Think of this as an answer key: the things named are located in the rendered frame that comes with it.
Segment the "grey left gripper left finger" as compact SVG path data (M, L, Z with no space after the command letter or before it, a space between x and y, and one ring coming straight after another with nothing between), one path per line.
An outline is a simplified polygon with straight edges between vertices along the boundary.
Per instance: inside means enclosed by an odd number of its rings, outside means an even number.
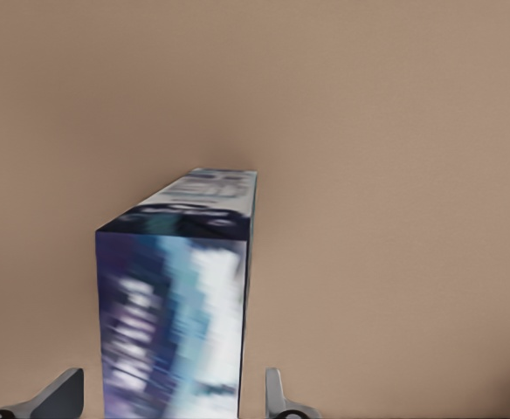
M84 369L72 367L28 401L0 408L0 419L80 419Z

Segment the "blue and white printed box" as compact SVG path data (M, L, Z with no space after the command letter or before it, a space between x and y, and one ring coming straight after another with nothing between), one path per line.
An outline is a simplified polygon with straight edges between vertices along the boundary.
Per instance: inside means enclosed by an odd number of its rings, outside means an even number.
M257 178L196 168L96 230L105 419L238 419Z

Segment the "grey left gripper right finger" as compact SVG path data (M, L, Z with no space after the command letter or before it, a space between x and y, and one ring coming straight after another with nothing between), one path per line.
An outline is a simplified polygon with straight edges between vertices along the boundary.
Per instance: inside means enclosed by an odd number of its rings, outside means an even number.
M284 393L280 371L265 369L265 419L321 419L321 413L310 406L289 400Z

